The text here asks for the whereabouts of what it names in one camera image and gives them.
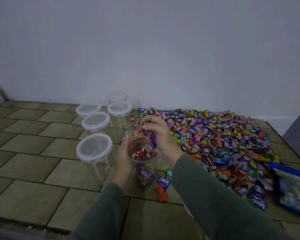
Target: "container filled with candy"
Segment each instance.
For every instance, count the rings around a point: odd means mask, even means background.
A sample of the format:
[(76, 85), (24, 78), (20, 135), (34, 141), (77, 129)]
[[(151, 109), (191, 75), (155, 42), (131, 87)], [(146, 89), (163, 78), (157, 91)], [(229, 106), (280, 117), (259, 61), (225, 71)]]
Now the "container filled with candy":
[(155, 137), (137, 135), (130, 140), (128, 154), (131, 160), (137, 162), (136, 177), (142, 185), (155, 180), (156, 158)]
[(300, 215), (300, 171), (270, 162), (277, 177), (277, 204)]
[(230, 111), (140, 108), (134, 114), (140, 118), (147, 115), (164, 120), (180, 149), (200, 160), (226, 187), (266, 210), (265, 191), (274, 190), (269, 163), (280, 163), (280, 156), (271, 149), (270, 134), (255, 121)]

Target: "gray sleeve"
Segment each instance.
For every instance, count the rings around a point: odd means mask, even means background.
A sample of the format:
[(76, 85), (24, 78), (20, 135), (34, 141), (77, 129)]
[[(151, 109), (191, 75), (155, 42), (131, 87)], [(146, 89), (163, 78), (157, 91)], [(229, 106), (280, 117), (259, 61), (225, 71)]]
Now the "gray sleeve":
[(259, 209), (225, 187), (189, 155), (181, 156), (172, 185), (211, 240), (293, 239), (277, 229)]
[(115, 183), (109, 183), (69, 235), (70, 240), (117, 240), (124, 224), (129, 200)]

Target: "clear plastic jar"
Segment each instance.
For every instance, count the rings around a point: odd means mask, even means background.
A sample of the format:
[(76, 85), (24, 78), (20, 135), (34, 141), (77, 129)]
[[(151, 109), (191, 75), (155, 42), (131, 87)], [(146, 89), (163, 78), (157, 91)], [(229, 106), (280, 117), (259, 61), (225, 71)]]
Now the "clear plastic jar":
[(132, 106), (126, 101), (114, 102), (108, 106), (108, 113), (114, 128), (133, 130)]
[(100, 104), (96, 104), (96, 105), (81, 104), (75, 109), (75, 111), (79, 117), (84, 118), (88, 115), (101, 111), (101, 109), (102, 107)]
[(146, 185), (155, 180), (157, 152), (152, 148), (150, 137), (131, 137), (128, 154), (137, 163), (136, 177), (140, 184)]
[(81, 125), (87, 131), (88, 135), (104, 133), (113, 140), (110, 122), (110, 115), (106, 112), (96, 112), (84, 117)]
[(110, 157), (112, 150), (111, 138), (103, 133), (83, 138), (76, 148), (77, 157), (87, 163), (90, 173), (101, 185), (113, 165), (113, 159)]
[(109, 104), (119, 101), (127, 101), (128, 95), (124, 91), (112, 91), (107, 95)]

